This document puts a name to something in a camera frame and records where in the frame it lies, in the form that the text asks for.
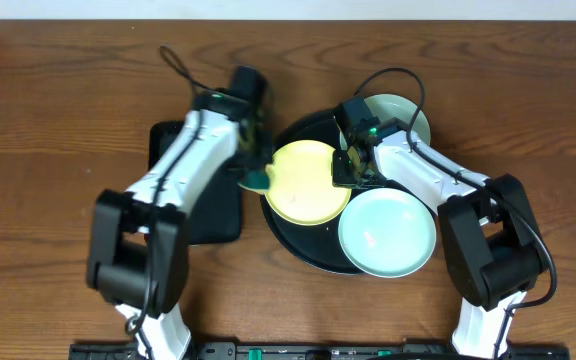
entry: plate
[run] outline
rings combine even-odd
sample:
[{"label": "plate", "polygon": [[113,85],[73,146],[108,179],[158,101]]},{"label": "plate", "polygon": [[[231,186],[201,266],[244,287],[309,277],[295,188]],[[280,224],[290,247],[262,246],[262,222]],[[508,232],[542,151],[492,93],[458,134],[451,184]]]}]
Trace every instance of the plate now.
[{"label": "plate", "polygon": [[346,206],[339,242],[359,269],[379,277],[401,277],[421,268],[437,242],[435,222],[416,197],[396,189],[366,191]]},{"label": "plate", "polygon": [[332,185],[332,153],[335,148],[321,141],[299,140],[282,146],[267,167],[270,207],[297,225],[312,226],[339,215],[351,189]]},{"label": "plate", "polygon": [[[281,148],[299,140],[321,141],[339,149],[339,128],[332,111],[319,111],[290,125],[277,136],[275,146]],[[351,201],[353,196],[361,192],[352,190]],[[260,196],[260,202],[268,227],[281,245],[295,257],[316,268],[336,274],[364,273],[348,260],[339,245],[337,229],[341,215],[323,224],[301,226],[282,218],[273,211],[266,196]]]}]

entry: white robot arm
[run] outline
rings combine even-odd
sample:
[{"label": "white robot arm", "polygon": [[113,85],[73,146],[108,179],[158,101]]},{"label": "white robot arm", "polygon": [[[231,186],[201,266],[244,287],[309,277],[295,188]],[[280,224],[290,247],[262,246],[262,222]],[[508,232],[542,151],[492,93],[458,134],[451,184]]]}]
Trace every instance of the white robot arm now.
[{"label": "white robot arm", "polygon": [[[480,189],[490,187],[501,198],[512,199],[537,228],[519,181],[510,175],[491,180],[461,167],[415,131],[408,132],[405,122],[380,122],[361,97],[341,103],[334,114],[346,143],[346,149],[333,155],[335,185],[370,188],[394,181],[439,218],[448,272],[464,297],[452,344],[461,355],[503,354],[511,321],[505,322],[506,309],[522,301],[547,266],[534,237]],[[473,186],[451,174],[460,174]],[[481,226],[500,221],[504,229],[486,239]]]},{"label": "white robot arm", "polygon": [[[256,70],[237,68],[229,89],[195,99],[182,131],[144,177],[124,193],[106,190],[97,200],[87,282],[129,321],[146,312],[136,334],[142,356],[179,360],[188,348],[190,331],[177,304],[188,269],[185,220],[225,162],[245,175],[271,161],[270,136],[259,116],[264,90]],[[163,174],[168,176],[153,204]],[[157,240],[148,251],[123,241],[123,232],[147,234],[151,228]],[[144,301],[148,288],[151,303]]]}]

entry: green connector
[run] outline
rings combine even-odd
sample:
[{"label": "green connector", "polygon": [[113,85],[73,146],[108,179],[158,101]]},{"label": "green connector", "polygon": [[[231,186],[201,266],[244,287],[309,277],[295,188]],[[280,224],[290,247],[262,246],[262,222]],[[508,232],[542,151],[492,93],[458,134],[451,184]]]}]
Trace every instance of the green connector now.
[{"label": "green connector", "polygon": [[248,351],[248,360],[261,360],[261,358],[261,349],[250,349],[250,351]]}]

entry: round black tray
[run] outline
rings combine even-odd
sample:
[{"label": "round black tray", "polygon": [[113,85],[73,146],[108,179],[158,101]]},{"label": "round black tray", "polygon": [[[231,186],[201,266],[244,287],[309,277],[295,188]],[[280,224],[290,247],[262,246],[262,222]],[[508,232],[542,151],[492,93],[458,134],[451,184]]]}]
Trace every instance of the round black tray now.
[{"label": "round black tray", "polygon": [[[339,128],[332,112],[319,111],[299,120],[277,137],[275,146],[279,149],[299,140],[321,141],[339,150]],[[366,190],[353,190],[350,200],[364,191]],[[337,229],[341,214],[321,225],[301,226],[275,213],[265,196],[261,196],[261,208],[275,237],[297,258],[333,273],[349,275],[363,273],[348,260],[339,244]]]}]

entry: cable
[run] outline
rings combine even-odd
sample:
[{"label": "cable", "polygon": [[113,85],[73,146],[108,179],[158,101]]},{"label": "cable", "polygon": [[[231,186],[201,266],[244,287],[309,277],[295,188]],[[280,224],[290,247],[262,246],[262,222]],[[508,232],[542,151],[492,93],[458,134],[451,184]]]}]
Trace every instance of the cable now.
[{"label": "cable", "polygon": [[[188,80],[188,82],[190,84],[190,91],[192,93],[193,100],[198,95],[197,87],[211,90],[207,86],[195,81],[192,78],[186,65],[184,65],[183,61],[181,61],[179,56],[177,56],[177,54],[175,54],[175,52],[172,49],[170,49],[170,47],[168,47],[167,45],[161,45],[159,47],[159,55],[166,62],[166,64],[168,64],[171,68],[173,68],[179,75],[181,75],[182,77],[184,77],[185,79]],[[186,154],[186,152],[188,152],[188,149],[190,149],[190,146],[199,137],[199,133],[200,133],[201,127],[203,125],[203,112],[201,110],[199,110],[198,113],[199,113],[198,114],[199,120],[198,120],[198,124],[197,124],[197,129],[194,131],[192,138],[186,144],[186,146],[179,152],[179,154],[175,157],[175,159],[170,163],[170,165],[168,165],[168,168],[166,168],[166,170],[163,172],[163,174],[157,180],[157,187],[155,188],[155,192],[153,194],[152,202],[150,203],[150,209],[149,209],[150,219],[149,219],[149,223],[148,223],[148,241],[146,243],[146,246],[148,249],[148,251],[147,251],[148,252],[148,260],[146,262],[146,290],[144,291],[144,306],[143,306],[142,311],[139,313],[139,316],[131,317],[130,319],[128,319],[126,321],[125,331],[126,331],[126,334],[128,334],[130,336],[134,336],[135,334],[137,334],[141,330],[141,327],[143,326],[144,320],[146,319],[148,309],[150,309],[150,306],[151,306],[151,302],[152,302],[151,293],[154,292],[154,290],[156,289],[156,287],[153,288],[152,264],[154,262],[154,259],[152,258],[152,256],[153,256],[152,254],[154,252],[153,251],[153,246],[154,246],[153,244],[157,241],[157,237],[156,237],[157,234],[155,231],[155,222],[157,220],[157,209],[158,209],[157,203],[159,203],[159,197],[160,197],[161,192],[164,188],[164,185],[166,183],[166,179],[167,179],[168,175],[170,175],[170,173],[172,172],[174,167],[177,165],[179,160],[181,160],[181,158],[183,158],[183,156]]]},{"label": "cable", "polygon": [[170,66],[173,70],[175,70],[177,74],[181,75],[186,80],[188,80],[191,86],[196,86],[204,90],[212,91],[210,87],[200,83],[199,81],[196,81],[195,79],[192,78],[192,76],[190,76],[188,68],[184,65],[183,61],[181,61],[181,59],[175,53],[175,51],[172,50],[168,45],[162,44],[159,46],[159,56],[166,64],[168,64],[168,66]]},{"label": "cable", "polygon": [[541,297],[537,300],[529,301],[526,303],[511,304],[505,309],[506,314],[504,315],[502,326],[501,326],[501,329],[499,330],[499,334],[497,336],[497,342],[494,344],[495,351],[493,354],[493,358],[498,359],[499,358],[499,349],[501,347],[501,341],[502,341],[504,334],[506,332],[506,327],[508,326],[508,321],[509,321],[510,317],[514,316],[514,311],[516,309],[529,308],[529,307],[539,306],[539,305],[545,304],[546,302],[548,302],[548,300],[550,300],[554,296],[555,292],[557,291],[557,269],[555,268],[555,263],[552,259],[552,255],[550,254],[550,251],[548,250],[548,247],[546,246],[546,243],[543,241],[541,236],[539,236],[537,231],[528,223],[528,221],[526,220],[526,217],[519,211],[519,209],[517,209],[517,207],[515,207],[515,205],[502,199],[497,194],[486,189],[484,186],[481,186],[480,184],[477,184],[474,181],[471,181],[469,179],[464,178],[461,175],[460,171],[454,172],[454,171],[444,167],[442,164],[439,164],[438,162],[433,160],[431,157],[424,154],[417,147],[417,142],[412,141],[411,133],[412,133],[413,125],[415,124],[415,121],[417,120],[417,116],[419,115],[419,112],[421,112],[421,108],[424,106],[424,102],[426,101],[426,91],[424,89],[424,84],[421,81],[421,79],[419,78],[419,76],[417,76],[417,74],[415,74],[414,72],[412,72],[406,68],[386,68],[386,69],[377,71],[376,73],[374,73],[373,75],[368,77],[366,80],[364,80],[364,82],[361,83],[361,85],[359,85],[359,87],[357,88],[357,91],[355,91],[354,95],[358,95],[361,92],[361,90],[363,90],[363,88],[371,80],[373,80],[374,78],[378,77],[379,75],[382,75],[382,74],[387,73],[387,72],[406,73],[406,74],[412,76],[415,80],[417,80],[417,83],[419,84],[419,89],[421,91],[421,100],[419,101],[419,104],[417,105],[417,109],[415,109],[415,112],[413,113],[412,118],[410,119],[410,123],[408,124],[408,129],[406,130],[406,141],[408,142],[410,148],[417,155],[419,155],[419,157],[421,157],[422,159],[427,161],[429,164],[435,166],[439,170],[450,175],[455,180],[461,181],[464,184],[469,185],[469,186],[475,188],[476,190],[480,191],[481,193],[485,194],[487,197],[489,197],[490,199],[497,202],[497,204],[501,208],[506,209],[506,211],[508,211],[509,214],[514,215],[517,219],[519,219],[519,222],[523,226],[525,226],[530,231],[530,234],[535,238],[537,245],[539,246],[539,249],[541,250],[541,253],[545,257],[545,261],[546,261],[546,264],[547,264],[549,272],[550,272],[550,287],[548,288],[548,292],[543,297]]},{"label": "cable", "polygon": [[146,359],[148,359],[148,360],[154,359],[152,356],[152,346],[150,345],[150,341],[148,341],[148,338],[146,338],[146,334],[144,333],[144,329],[143,328],[139,329],[139,331],[137,332],[137,335],[139,336],[139,338],[141,339],[141,342],[143,342],[144,346],[146,347]]}]

